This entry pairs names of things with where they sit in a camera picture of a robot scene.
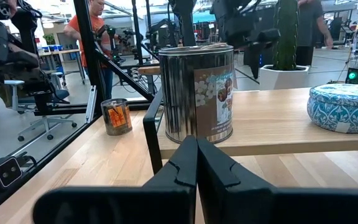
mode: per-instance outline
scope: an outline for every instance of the white planter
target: white planter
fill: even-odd
[[[259,70],[260,90],[282,90],[307,87],[309,67],[297,65],[301,70],[276,71],[273,65],[265,65]]]

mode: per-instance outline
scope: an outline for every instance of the round box lid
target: round box lid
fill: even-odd
[[[358,85],[326,84],[310,89],[310,97],[325,103],[358,106]]]

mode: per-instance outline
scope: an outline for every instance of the blue patterned tin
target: blue patterned tin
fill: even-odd
[[[308,114],[322,128],[358,133],[358,85],[327,84],[311,88]]]

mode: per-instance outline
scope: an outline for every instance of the person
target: person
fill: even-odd
[[[327,49],[333,47],[333,38],[323,18],[323,7],[320,0],[298,0],[298,48],[296,49],[296,64],[311,65],[313,58],[313,27],[324,35]]]
[[[103,19],[99,17],[102,15],[103,9],[104,9],[104,0],[89,0],[89,17],[91,19],[92,31],[94,32],[99,30],[104,25]],[[85,72],[89,76],[88,69],[86,66],[84,48],[81,41],[80,28],[78,26],[77,16],[73,17],[73,19],[66,25],[63,31],[67,36],[75,40],[79,40],[82,66],[84,67]],[[110,44],[111,43],[110,43],[109,36],[107,32],[105,32],[101,38],[101,48],[106,55],[111,55]],[[102,76],[104,79],[104,83],[106,84],[106,91],[105,91],[106,99],[111,99],[112,71],[108,69],[105,65],[102,65]]]

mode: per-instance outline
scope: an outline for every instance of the potted plant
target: potted plant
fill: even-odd
[[[53,34],[45,34],[43,36],[43,38],[45,39],[45,41],[47,42],[47,45],[55,45],[55,38],[53,36]]]
[[[260,90],[306,87],[309,67],[296,65],[298,37],[298,1],[278,0],[274,27],[280,39],[273,46],[273,65],[260,69]]]

